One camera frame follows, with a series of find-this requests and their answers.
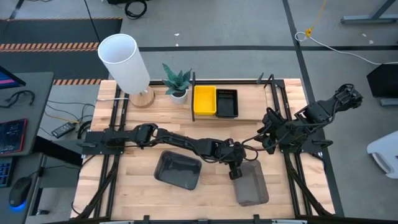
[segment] lamp base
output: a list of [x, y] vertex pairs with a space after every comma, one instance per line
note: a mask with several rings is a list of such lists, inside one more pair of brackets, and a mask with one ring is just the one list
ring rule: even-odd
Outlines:
[[138, 95], [130, 96], [131, 103], [136, 108], [147, 108], [152, 105], [155, 101], [155, 92], [151, 87], [147, 87], [147, 92], [142, 92]]

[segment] wooden table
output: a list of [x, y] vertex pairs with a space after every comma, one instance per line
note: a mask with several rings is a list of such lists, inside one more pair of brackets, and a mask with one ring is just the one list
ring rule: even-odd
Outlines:
[[[300, 79], [284, 81], [290, 109], [294, 114], [306, 105], [302, 84]], [[170, 96], [165, 95], [165, 86], [152, 88], [156, 94], [152, 106], [138, 109], [129, 104], [126, 130], [142, 123], [156, 123], [161, 128], [191, 138], [233, 138], [235, 141], [243, 141], [254, 136], [263, 126], [261, 119], [266, 107], [274, 107], [269, 86], [263, 89], [263, 85], [218, 85], [217, 88], [238, 90], [239, 117], [219, 119], [213, 116], [195, 116], [196, 121], [193, 122], [190, 96], [185, 105], [175, 105]], [[115, 89], [115, 81], [102, 81], [98, 98], [114, 98]], [[282, 97], [279, 96], [279, 100], [283, 105]], [[112, 105], [113, 101], [96, 103], [91, 125], [93, 131], [102, 131], [108, 127]], [[120, 114], [121, 109], [118, 111], [116, 124], [119, 123]], [[250, 141], [249, 144], [254, 147], [261, 146], [261, 143], [255, 141]], [[160, 154], [165, 149], [196, 157], [190, 151], [165, 144], [144, 150], [126, 148], [120, 158], [112, 220], [142, 220], [144, 215], [150, 215], [151, 220], [252, 219], [254, 214], [259, 214], [260, 218], [294, 217], [284, 158], [278, 150], [274, 155], [260, 152], [258, 158], [267, 183], [269, 202], [241, 207], [235, 199], [233, 183], [228, 177], [229, 168], [223, 164], [202, 162], [200, 180], [193, 191], [155, 180], [154, 170]], [[248, 157], [254, 157], [254, 153], [248, 151]], [[319, 202], [333, 213], [322, 162], [308, 154], [302, 154], [301, 158], [308, 188]], [[96, 192], [102, 163], [103, 156], [96, 156], [82, 169], [74, 203], [78, 211], [84, 209]], [[296, 188], [300, 210], [305, 213], [301, 193], [297, 186]], [[106, 192], [101, 215], [105, 214], [107, 197]]]

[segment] yellow bin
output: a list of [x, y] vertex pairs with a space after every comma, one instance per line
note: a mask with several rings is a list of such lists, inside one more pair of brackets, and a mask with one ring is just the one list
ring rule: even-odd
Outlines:
[[215, 86], [195, 86], [193, 112], [197, 115], [214, 115], [216, 113]]

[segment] gray floor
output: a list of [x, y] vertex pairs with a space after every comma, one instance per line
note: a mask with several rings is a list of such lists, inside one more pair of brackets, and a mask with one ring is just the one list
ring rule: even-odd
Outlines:
[[[3, 0], [0, 17], [11, 14], [17, 0]], [[141, 47], [201, 45], [283, 45], [293, 46], [282, 1], [279, 0], [151, 0], [147, 14], [136, 21], [124, 17], [123, 10], [106, 1], [87, 0], [93, 17], [123, 17], [121, 32], [132, 35]], [[369, 14], [380, 1], [334, 0], [313, 31], [313, 37], [328, 45], [396, 45], [397, 25], [343, 26], [342, 16]], [[318, 16], [321, 0], [289, 0], [298, 31], [310, 27]], [[398, 13], [395, 3], [388, 13]], [[25, 1], [17, 18], [88, 17], [83, 0]], [[310, 40], [302, 45], [315, 45]], [[354, 52], [376, 62], [398, 61], [396, 51]], [[398, 110], [381, 108], [371, 95], [366, 75], [376, 66], [360, 59], [334, 52], [304, 52], [308, 75], [317, 100], [329, 98], [344, 83], [353, 83], [363, 94], [363, 105], [337, 114], [336, 121], [325, 128], [333, 169], [347, 217], [398, 220], [398, 180], [388, 179], [366, 154], [366, 146], [398, 129]], [[262, 72], [277, 78], [301, 78], [294, 51], [188, 51], [143, 52], [152, 79], [165, 78], [161, 63], [174, 69], [193, 68], [198, 78], [257, 78]], [[93, 103], [97, 86], [55, 86], [51, 100]], [[54, 105], [76, 115], [81, 106]], [[73, 119], [67, 114], [47, 110], [55, 116]], [[88, 108], [86, 114], [92, 113]], [[63, 124], [43, 118], [48, 131]], [[74, 139], [75, 134], [65, 136]], [[55, 189], [44, 193], [40, 208], [51, 208], [48, 217], [30, 218], [27, 223], [65, 220], [70, 211], [74, 189], [64, 194], [68, 200], [58, 203]]]

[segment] desk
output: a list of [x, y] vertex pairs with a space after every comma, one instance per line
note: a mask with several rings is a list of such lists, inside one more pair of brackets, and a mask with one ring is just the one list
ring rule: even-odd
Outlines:
[[[284, 80], [292, 113], [306, 105], [300, 79]], [[263, 127], [261, 119], [266, 107], [274, 107], [271, 88], [268, 85], [216, 85], [217, 88], [238, 90], [239, 117], [219, 119], [212, 116], [195, 116], [192, 121], [190, 99], [185, 105], [175, 105], [170, 96], [165, 95], [166, 87], [152, 86], [156, 99], [152, 106], [138, 109], [129, 104], [126, 127], [133, 129], [142, 123], [156, 123], [160, 128], [183, 134], [191, 138], [233, 138], [242, 141], [256, 134]], [[114, 98], [115, 81], [102, 81], [98, 98]], [[113, 101], [98, 101], [91, 129], [102, 131], [109, 126]], [[119, 124], [121, 106], [118, 109], [116, 124]], [[252, 146], [261, 146], [259, 142], [249, 142]], [[254, 214], [261, 218], [292, 218], [294, 211], [290, 198], [284, 157], [278, 150], [274, 155], [260, 152], [264, 178], [267, 183], [269, 202], [251, 207], [238, 205], [233, 183], [228, 177], [229, 168], [223, 164], [202, 162], [200, 180], [195, 190], [181, 189], [154, 179], [154, 170], [159, 156], [164, 150], [170, 150], [187, 156], [196, 157], [192, 152], [168, 145], [158, 145], [144, 150], [126, 148], [120, 158], [118, 179], [113, 202], [112, 220], [142, 220], [150, 215], [151, 220], [197, 220], [197, 219], [252, 219]], [[254, 153], [248, 152], [248, 158]], [[84, 209], [98, 188], [103, 156], [89, 161], [80, 173], [75, 208]], [[308, 154], [302, 155], [302, 164], [309, 189], [329, 211], [334, 212], [331, 196], [323, 171], [323, 164]], [[105, 192], [101, 216], [104, 215], [108, 193]], [[298, 200], [304, 213], [303, 200]]]
[[54, 74], [43, 73], [20, 73], [15, 74], [18, 78], [26, 82], [26, 86], [0, 90], [0, 102], [9, 98], [13, 93], [21, 90], [30, 90], [35, 93], [33, 105], [29, 105], [30, 95], [21, 95], [19, 101], [8, 109], [0, 109], [0, 123], [16, 119], [27, 118], [27, 128], [24, 136], [24, 148], [21, 152], [12, 154], [19, 156], [16, 161], [16, 168], [12, 176], [11, 186], [0, 188], [0, 217], [1, 223], [25, 223], [28, 215], [35, 215], [39, 205], [42, 187], [40, 178], [37, 174], [32, 175], [32, 185], [30, 187], [25, 209], [20, 212], [12, 212], [9, 208], [8, 198], [11, 187], [21, 177], [26, 177], [38, 171], [45, 165], [45, 155], [56, 157], [74, 165], [81, 164], [80, 155], [60, 147], [46, 139], [37, 136], [40, 122], [42, 120], [45, 105], [49, 97]]

